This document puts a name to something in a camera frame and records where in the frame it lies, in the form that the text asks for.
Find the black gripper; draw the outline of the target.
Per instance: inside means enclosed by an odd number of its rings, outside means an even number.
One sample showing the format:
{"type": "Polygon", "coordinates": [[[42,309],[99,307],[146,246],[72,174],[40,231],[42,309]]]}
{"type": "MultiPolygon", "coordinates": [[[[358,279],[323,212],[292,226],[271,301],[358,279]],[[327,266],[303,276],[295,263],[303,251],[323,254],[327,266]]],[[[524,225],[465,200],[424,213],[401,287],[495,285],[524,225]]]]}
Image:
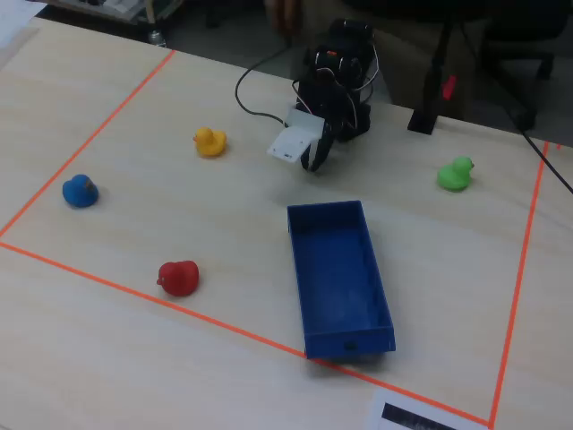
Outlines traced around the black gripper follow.
{"type": "Polygon", "coordinates": [[[335,135],[355,130],[355,104],[344,87],[329,79],[303,77],[294,81],[296,107],[325,121],[321,138],[312,142],[300,161],[305,171],[317,171],[327,159],[335,135]]]}

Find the person's hand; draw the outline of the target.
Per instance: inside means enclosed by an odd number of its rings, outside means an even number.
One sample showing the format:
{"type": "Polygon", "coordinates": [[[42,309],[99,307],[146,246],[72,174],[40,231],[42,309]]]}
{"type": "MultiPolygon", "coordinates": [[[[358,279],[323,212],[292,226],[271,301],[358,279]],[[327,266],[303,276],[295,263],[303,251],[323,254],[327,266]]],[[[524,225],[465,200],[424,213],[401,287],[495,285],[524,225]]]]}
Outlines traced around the person's hand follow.
{"type": "Polygon", "coordinates": [[[283,35],[296,32],[300,14],[299,0],[264,0],[271,25],[283,35]]]}

